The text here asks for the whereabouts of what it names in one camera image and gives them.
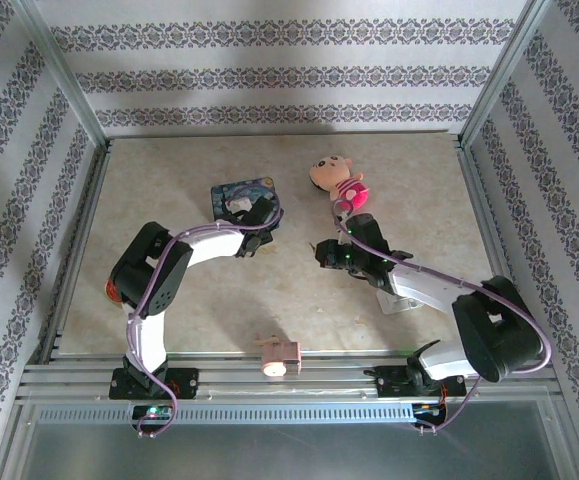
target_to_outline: metal bracket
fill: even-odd
[[[420,392],[409,383],[407,367],[404,365],[387,365],[365,370],[365,375],[374,378],[378,398],[408,398],[408,397],[441,397],[441,387],[447,389],[447,397],[464,397],[467,394],[464,377],[447,377],[438,381],[438,387],[431,391]]]
[[[168,368],[165,385],[173,390],[178,400],[193,400],[198,391],[197,368]],[[167,400],[162,390],[150,395],[125,368],[116,368],[109,387],[110,400]]]
[[[424,303],[414,300],[409,297],[402,297],[400,295],[390,295],[383,290],[376,292],[378,303],[382,313],[391,315],[394,313],[406,312],[407,310],[414,310],[416,308],[424,307]]]

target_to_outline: beige tile floor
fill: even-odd
[[[445,134],[257,136],[116,140],[96,208],[60,353],[125,351],[125,318],[105,297],[111,268],[140,227],[173,231],[212,219],[209,189],[270,176],[285,217],[275,240],[250,259],[189,269],[167,311],[170,352],[256,352],[255,335],[299,341],[303,350],[412,350],[457,338],[428,308],[385,316],[375,291],[324,270],[313,244],[334,238],[328,196],[309,181],[312,162],[354,159],[392,249],[471,280],[491,275],[451,139]]]

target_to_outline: doll head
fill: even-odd
[[[330,191],[336,184],[351,177],[349,168],[352,161],[338,155],[321,158],[309,170],[309,176],[314,185],[322,190]]]

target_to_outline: plush doll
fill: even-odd
[[[313,164],[309,176],[316,187],[329,192],[331,201],[339,198],[347,199],[353,205],[353,209],[357,210],[367,201],[369,189],[360,183],[362,173],[351,176],[349,167],[352,163],[351,159],[336,155],[325,157]]]

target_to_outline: wire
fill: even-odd
[[[540,328],[540,325],[538,325],[538,323],[531,317],[531,315],[529,315],[527,312],[525,312],[520,307],[518,307],[514,303],[510,302],[506,298],[503,298],[500,295],[497,295],[497,294],[487,290],[486,288],[484,288],[480,285],[476,285],[476,284],[467,282],[465,280],[461,280],[459,278],[453,277],[451,275],[440,272],[438,270],[434,270],[434,269],[429,268],[429,267],[424,267],[422,265],[417,265],[417,264],[412,263],[412,262],[400,260],[396,257],[392,257],[391,255],[386,255],[386,254],[376,250],[375,248],[371,248],[369,245],[366,245],[365,243],[361,242],[356,237],[351,235],[347,231],[345,226],[342,224],[342,221],[336,215],[336,207],[338,207],[339,205],[341,205],[343,203],[348,204],[348,206],[351,208],[351,211],[345,210],[345,213],[347,213],[347,215],[351,215],[351,213],[353,212],[353,205],[351,204],[351,202],[349,200],[342,199],[342,198],[338,199],[335,202],[333,202],[333,204],[331,206],[331,214],[333,215],[333,221],[334,221],[334,224],[336,225],[336,227],[340,230],[340,232],[345,237],[347,237],[351,241],[351,243],[353,243],[357,247],[360,247],[363,250],[365,250],[366,252],[369,252],[373,255],[376,255],[377,257],[380,257],[384,260],[387,260],[388,262],[395,263],[396,265],[402,265],[403,267],[411,268],[412,270],[416,270],[417,272],[422,272],[422,273],[425,273],[425,274],[430,275],[432,277],[439,278],[440,280],[443,280],[443,281],[450,283],[452,285],[458,285],[460,287],[465,287],[465,288],[469,288],[471,290],[475,290],[477,292],[480,292],[483,295],[486,295],[487,297],[492,299],[493,301],[498,302],[500,305],[507,307],[509,310],[511,310],[513,313],[515,313],[516,315],[521,317],[525,322],[527,322],[531,326],[531,328],[533,328],[535,330],[536,334],[540,338],[540,343],[542,344],[542,349],[541,349],[542,360],[540,360],[540,362],[538,362],[538,364],[536,364],[536,365],[532,365],[532,366],[526,367],[526,368],[520,368],[520,369],[516,370],[514,373],[520,373],[520,374],[534,373],[534,372],[537,372],[538,370],[544,368],[549,363],[549,361],[551,360],[551,344],[549,343],[549,339],[547,338],[547,334],[542,330],[542,328]]]
[[[142,437],[142,423],[145,420],[150,420],[152,418],[156,418],[156,415],[143,415],[142,417],[140,417],[140,420],[138,420],[138,425],[136,425],[136,430],[138,431],[138,435]]]
[[[445,387],[445,384],[441,384],[440,385],[440,410],[446,410],[447,408],[447,387]]]
[[[169,240],[169,242],[167,242],[167,245],[165,246],[162,253],[160,254],[160,257],[158,258],[158,263],[156,264],[156,268],[154,268],[153,273],[151,274],[151,278],[149,279],[149,283],[147,284],[147,288],[145,288],[145,291],[142,294],[140,301],[136,305],[135,310],[132,313],[130,313],[127,317],[127,329],[126,329],[127,344],[129,345],[129,351],[133,354],[134,359],[138,363],[138,365],[137,365],[138,368],[149,378],[149,380],[151,380],[153,383],[158,385],[162,390],[164,390],[165,393],[167,393],[167,395],[169,395],[169,397],[171,397],[171,401],[173,403],[172,412],[171,412],[171,416],[169,417],[169,420],[167,421],[167,423],[165,423],[162,427],[160,427],[155,432],[150,432],[149,433],[150,438],[157,437],[158,435],[160,435],[161,433],[166,431],[173,424],[173,422],[176,419],[176,415],[178,413],[178,399],[176,398],[175,393],[167,385],[165,385],[164,382],[160,381],[155,375],[153,375],[145,367],[145,365],[142,362],[142,359],[140,358],[140,355],[138,354],[137,349],[136,349],[136,343],[134,341],[134,330],[135,329],[132,328],[132,326],[135,323],[135,320],[140,317],[140,313],[147,305],[147,302],[149,301],[149,296],[151,295],[151,292],[153,291],[153,288],[156,284],[156,281],[158,280],[158,275],[160,275],[160,272],[162,271],[162,266],[164,264],[164,261],[167,258],[167,255],[169,255],[169,252],[171,251],[173,246],[178,241],[180,241],[181,239],[183,239],[185,237],[188,237],[189,235],[195,235],[198,233],[205,233],[205,232],[214,232],[214,231],[218,231],[218,230],[231,231],[231,232],[264,230],[265,228],[269,228],[269,227],[273,226],[280,219],[280,217],[282,215],[282,209],[280,208],[280,198],[278,197],[278,194],[276,193],[276,191],[272,190],[268,187],[265,187],[264,185],[258,185],[256,188],[267,190],[267,192],[271,193],[273,195],[273,198],[275,198],[275,200],[276,200],[276,211],[275,211],[275,214],[273,215],[273,217],[271,218],[271,220],[269,220],[266,223],[263,223],[262,225],[253,225],[253,226],[231,225],[231,224],[224,224],[224,223],[215,222],[215,223],[210,223],[207,225],[201,225],[199,227],[190,228],[190,229],[185,230],[183,232],[180,232],[176,236],[172,237],[171,240]],[[242,190],[244,190],[244,188],[237,190],[234,193],[234,197],[237,193],[241,192]],[[144,435],[144,432],[141,429],[141,425],[142,425],[143,420],[145,420],[144,417],[138,422],[138,425],[137,425],[139,437],[142,437]]]
[[[420,420],[418,418],[416,418],[416,423],[419,423],[421,425],[424,425],[425,427],[428,427],[429,429],[431,429],[431,431],[434,433],[434,435],[436,433],[438,433],[439,431],[447,428],[449,425],[451,425],[451,423],[458,417],[458,415],[460,415],[460,413],[467,406],[467,402],[469,402],[469,400],[471,400],[471,397],[474,396],[474,394],[476,393],[476,388],[478,388],[478,385],[480,385],[481,381],[482,381],[482,377],[476,378],[476,381],[474,382],[473,386],[471,387],[471,390],[469,390],[469,393],[467,393],[465,398],[462,400],[458,409],[453,413],[453,415],[451,415],[451,417],[449,417],[447,420],[442,422],[440,425],[434,425],[431,422],[427,422],[426,420]]]

